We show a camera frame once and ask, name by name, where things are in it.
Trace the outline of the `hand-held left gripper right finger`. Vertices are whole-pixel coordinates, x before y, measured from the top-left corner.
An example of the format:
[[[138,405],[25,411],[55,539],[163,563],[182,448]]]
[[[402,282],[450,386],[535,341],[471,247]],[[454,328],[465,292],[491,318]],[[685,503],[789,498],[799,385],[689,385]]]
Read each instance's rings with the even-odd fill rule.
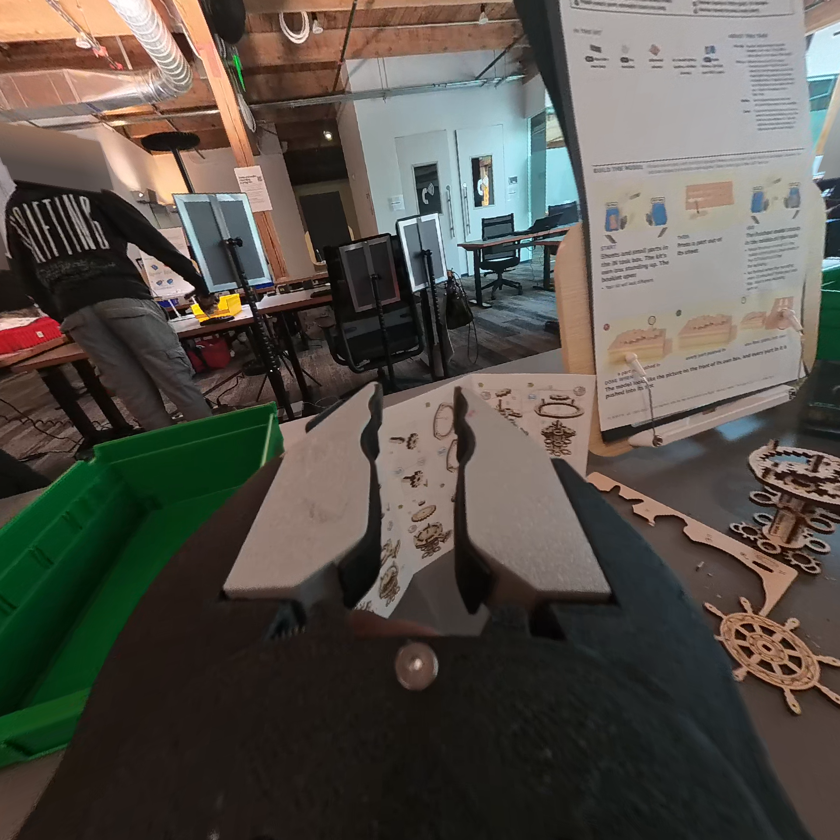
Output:
[[[550,457],[468,388],[455,388],[454,412],[454,568],[467,613],[608,603],[613,591]]]

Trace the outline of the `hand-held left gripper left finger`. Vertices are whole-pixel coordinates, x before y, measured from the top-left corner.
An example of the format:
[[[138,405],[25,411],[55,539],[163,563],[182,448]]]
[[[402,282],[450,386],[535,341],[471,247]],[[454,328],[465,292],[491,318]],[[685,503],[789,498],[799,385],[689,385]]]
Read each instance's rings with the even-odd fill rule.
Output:
[[[316,417],[283,456],[224,583],[231,600],[356,607],[381,568],[383,390],[362,387]]]

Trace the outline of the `wooden gear model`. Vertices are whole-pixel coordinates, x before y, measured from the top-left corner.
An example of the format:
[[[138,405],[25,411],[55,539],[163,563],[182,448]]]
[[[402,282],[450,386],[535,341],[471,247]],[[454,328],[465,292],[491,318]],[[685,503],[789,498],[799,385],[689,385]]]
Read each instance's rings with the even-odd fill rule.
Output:
[[[748,465],[761,484],[750,500],[766,511],[732,523],[730,531],[800,572],[819,575],[821,557],[831,552],[825,537],[838,529],[839,458],[773,439],[752,451]]]

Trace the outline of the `wooden ship wheel part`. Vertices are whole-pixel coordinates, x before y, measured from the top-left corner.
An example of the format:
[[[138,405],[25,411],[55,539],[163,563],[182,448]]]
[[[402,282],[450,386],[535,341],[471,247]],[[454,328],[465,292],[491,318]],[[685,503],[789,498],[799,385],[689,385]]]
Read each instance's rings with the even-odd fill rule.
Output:
[[[822,666],[839,667],[832,656],[816,654],[796,635],[798,619],[788,618],[778,623],[756,613],[751,603],[740,599],[741,610],[725,614],[716,606],[705,603],[706,611],[718,621],[715,639],[725,648],[735,664],[731,674],[738,682],[753,676],[764,684],[778,689],[790,713],[802,713],[798,695],[817,690],[835,706],[837,692],[822,683]]]

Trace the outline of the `folded assembly booklet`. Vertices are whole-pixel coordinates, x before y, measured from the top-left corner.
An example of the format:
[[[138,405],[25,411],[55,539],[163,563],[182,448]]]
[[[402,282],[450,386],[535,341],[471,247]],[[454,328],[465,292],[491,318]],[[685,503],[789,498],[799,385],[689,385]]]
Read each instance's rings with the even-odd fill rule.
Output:
[[[559,461],[582,476],[586,443],[579,432],[592,401],[584,377],[474,374],[386,408],[376,461],[381,568],[357,610],[390,616],[417,573],[447,555],[454,559],[456,387],[476,392],[537,443],[554,466]]]

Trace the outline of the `notched wooden sheet strip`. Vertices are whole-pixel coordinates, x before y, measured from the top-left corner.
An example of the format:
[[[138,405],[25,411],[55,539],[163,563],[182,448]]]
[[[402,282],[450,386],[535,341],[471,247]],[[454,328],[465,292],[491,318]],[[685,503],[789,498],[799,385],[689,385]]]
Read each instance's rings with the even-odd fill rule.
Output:
[[[592,472],[587,480],[602,493],[616,490],[618,495],[629,501],[633,513],[653,527],[658,518],[676,518],[682,523],[682,532],[693,543],[708,546],[729,558],[738,561],[756,574],[763,589],[763,604],[759,615],[768,617],[784,598],[797,578],[797,571],[783,562],[772,559],[749,545],[743,544],[722,532],[692,517],[666,506],[651,497],[603,474]]]

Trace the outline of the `red bag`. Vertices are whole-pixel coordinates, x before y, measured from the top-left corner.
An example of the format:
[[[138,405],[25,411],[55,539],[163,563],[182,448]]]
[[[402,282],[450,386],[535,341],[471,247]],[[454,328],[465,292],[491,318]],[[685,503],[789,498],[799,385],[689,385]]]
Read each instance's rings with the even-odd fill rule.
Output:
[[[196,375],[228,367],[233,359],[228,341],[223,336],[185,339],[182,347]]]

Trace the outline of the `white work table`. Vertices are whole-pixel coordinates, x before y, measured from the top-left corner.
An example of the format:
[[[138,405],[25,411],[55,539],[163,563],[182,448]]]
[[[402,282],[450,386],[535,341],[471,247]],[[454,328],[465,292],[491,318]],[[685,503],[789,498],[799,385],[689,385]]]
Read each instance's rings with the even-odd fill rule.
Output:
[[[312,308],[326,307],[331,302],[331,292],[326,287],[320,287],[318,289],[300,289],[292,292],[268,295],[259,301],[256,307],[258,315],[265,321],[276,319],[276,336],[281,339],[280,346],[286,350],[288,361],[295,375],[303,403],[309,403],[312,396],[308,387],[306,374],[301,367],[295,346],[291,340],[285,315],[288,312],[300,312]],[[250,307],[246,307],[245,310],[235,314],[227,321],[220,321],[218,318],[209,318],[205,321],[200,321],[195,316],[184,316],[174,318],[169,321],[169,325],[180,340],[196,340],[216,333],[252,329],[256,322],[257,319],[250,310]]]

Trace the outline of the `yellow plastic bin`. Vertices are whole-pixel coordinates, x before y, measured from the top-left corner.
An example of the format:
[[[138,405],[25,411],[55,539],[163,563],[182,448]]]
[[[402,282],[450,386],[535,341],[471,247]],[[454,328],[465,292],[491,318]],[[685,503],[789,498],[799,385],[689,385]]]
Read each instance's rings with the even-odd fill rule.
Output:
[[[243,309],[239,294],[225,295],[218,299],[215,308],[210,312],[204,311],[198,303],[193,303],[191,312],[201,324],[210,322],[226,322],[235,319]]]

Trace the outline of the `black handbag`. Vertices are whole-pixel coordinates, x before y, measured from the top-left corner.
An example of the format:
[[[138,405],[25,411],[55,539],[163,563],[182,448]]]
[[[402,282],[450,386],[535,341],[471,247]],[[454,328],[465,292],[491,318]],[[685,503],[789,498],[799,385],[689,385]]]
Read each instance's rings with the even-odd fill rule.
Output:
[[[470,326],[474,316],[460,277],[451,269],[447,270],[445,283],[445,325],[448,330]]]

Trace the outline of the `green plastic bin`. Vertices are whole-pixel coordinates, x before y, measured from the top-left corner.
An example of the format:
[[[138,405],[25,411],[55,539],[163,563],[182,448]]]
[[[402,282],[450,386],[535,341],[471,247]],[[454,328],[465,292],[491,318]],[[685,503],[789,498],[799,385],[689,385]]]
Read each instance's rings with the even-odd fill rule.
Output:
[[[816,358],[839,362],[839,258],[823,261]]]
[[[2,768],[67,746],[154,578],[282,445],[274,403],[100,444],[2,527]]]

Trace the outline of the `grey panel on tripod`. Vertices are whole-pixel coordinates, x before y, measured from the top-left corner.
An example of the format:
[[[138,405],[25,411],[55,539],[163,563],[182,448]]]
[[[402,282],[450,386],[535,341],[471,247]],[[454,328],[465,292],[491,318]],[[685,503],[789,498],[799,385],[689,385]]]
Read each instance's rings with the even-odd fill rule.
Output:
[[[298,383],[281,339],[277,320],[262,319],[256,310],[255,284],[273,283],[255,215],[241,193],[174,194],[186,241],[207,288],[217,295],[241,292],[257,322],[247,329],[248,339],[280,408],[289,420],[314,414],[312,401],[302,402]]]
[[[445,247],[437,213],[403,217],[395,223],[409,285],[421,303],[427,366],[435,380],[449,378],[453,355],[445,319]]]
[[[345,359],[355,372],[377,371],[386,392],[396,390],[394,312],[403,303],[393,237],[380,234],[339,247]]]

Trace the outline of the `wooden office desk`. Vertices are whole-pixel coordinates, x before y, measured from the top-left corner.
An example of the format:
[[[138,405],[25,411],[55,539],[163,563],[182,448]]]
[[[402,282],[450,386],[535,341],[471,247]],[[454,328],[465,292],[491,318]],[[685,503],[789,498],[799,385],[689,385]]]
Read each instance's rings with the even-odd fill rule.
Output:
[[[490,296],[487,300],[484,299],[484,292],[489,291],[493,295],[501,287],[507,286],[515,288],[518,293],[522,293],[521,285],[518,285],[512,280],[505,280],[505,268],[498,269],[498,266],[492,268],[482,268],[481,264],[483,257],[487,256],[493,264],[503,263],[509,261],[511,252],[513,255],[520,255],[523,249],[543,249],[551,251],[557,249],[563,242],[564,237],[576,226],[576,223],[549,227],[545,230],[537,232],[522,232],[518,234],[510,234],[508,236],[500,236],[489,239],[478,239],[473,241],[465,241],[457,244],[457,247],[464,250],[472,258],[472,276],[474,278],[475,293],[470,303],[480,309],[488,309],[492,306],[494,297]],[[495,250],[503,251],[500,257],[494,254],[487,255],[487,252]]]

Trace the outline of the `wooden work table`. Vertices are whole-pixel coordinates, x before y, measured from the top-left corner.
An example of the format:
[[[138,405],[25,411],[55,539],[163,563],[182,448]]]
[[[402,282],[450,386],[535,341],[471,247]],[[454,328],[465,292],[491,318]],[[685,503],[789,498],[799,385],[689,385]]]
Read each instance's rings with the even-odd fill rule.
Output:
[[[79,395],[62,370],[67,364],[76,370],[87,394],[104,415],[107,428],[97,429],[81,407]],[[106,386],[100,381],[88,354],[75,343],[53,339],[31,349],[2,354],[1,367],[3,371],[13,373],[38,374],[59,409],[80,434],[80,452],[140,432],[120,412]]]

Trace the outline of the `red cloth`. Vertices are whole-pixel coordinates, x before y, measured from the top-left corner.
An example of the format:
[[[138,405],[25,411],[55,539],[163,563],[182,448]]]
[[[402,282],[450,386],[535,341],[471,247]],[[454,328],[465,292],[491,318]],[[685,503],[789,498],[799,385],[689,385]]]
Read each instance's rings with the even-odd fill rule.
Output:
[[[62,340],[58,322],[48,316],[3,313],[1,315],[1,355],[30,350],[40,344]]]

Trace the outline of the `white paper notice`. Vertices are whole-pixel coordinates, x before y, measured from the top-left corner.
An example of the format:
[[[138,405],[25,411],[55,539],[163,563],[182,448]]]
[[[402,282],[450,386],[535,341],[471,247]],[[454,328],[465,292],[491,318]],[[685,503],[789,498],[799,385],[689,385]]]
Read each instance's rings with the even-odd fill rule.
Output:
[[[269,213],[273,210],[266,178],[259,165],[235,167],[234,176],[239,191],[248,198],[253,213]]]

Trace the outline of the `white phone booth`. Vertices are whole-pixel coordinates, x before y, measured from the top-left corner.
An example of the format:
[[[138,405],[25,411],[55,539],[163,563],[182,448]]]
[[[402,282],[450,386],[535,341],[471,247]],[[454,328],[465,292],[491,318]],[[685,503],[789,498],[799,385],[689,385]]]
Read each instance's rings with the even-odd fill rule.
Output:
[[[395,139],[408,213],[436,214],[456,256],[458,243],[480,238],[484,218],[529,219],[525,160],[507,146],[511,139],[502,123]]]

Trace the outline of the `black round floor lamp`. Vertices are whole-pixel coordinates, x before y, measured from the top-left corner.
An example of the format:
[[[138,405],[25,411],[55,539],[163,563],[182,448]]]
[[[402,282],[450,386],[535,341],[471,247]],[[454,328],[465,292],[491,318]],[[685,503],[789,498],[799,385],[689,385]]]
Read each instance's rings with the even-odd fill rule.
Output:
[[[196,133],[170,131],[152,133],[141,139],[141,145],[147,152],[163,152],[170,154],[182,176],[185,189],[189,194],[194,194],[194,186],[191,177],[186,169],[182,153],[194,151],[198,148],[201,139]]]

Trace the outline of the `printed instruction sheet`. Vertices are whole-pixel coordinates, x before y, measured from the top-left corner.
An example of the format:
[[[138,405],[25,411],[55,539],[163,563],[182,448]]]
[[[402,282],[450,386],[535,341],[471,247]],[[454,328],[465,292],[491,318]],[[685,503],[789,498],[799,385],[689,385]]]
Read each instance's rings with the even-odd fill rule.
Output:
[[[604,438],[796,378],[812,133],[802,2],[560,2]]]

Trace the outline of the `wooden support post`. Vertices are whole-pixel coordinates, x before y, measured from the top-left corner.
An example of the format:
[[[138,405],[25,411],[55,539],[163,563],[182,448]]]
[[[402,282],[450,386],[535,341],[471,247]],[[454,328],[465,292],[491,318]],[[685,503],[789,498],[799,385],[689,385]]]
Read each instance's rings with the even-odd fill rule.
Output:
[[[203,7],[198,1],[174,1],[173,4],[184,32],[191,41],[193,52],[203,63],[209,87],[234,155],[235,167],[251,167],[256,163],[251,148],[252,133],[242,119],[235,90],[219,55]],[[277,284],[286,281],[287,265],[270,211],[255,211],[255,224],[274,281]]]

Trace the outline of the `silver ventilation duct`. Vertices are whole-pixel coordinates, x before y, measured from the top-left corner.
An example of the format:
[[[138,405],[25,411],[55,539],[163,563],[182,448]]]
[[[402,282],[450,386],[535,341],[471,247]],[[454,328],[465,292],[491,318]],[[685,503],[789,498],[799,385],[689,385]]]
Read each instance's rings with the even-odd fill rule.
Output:
[[[192,87],[154,2],[2,2],[2,123],[93,121]]]

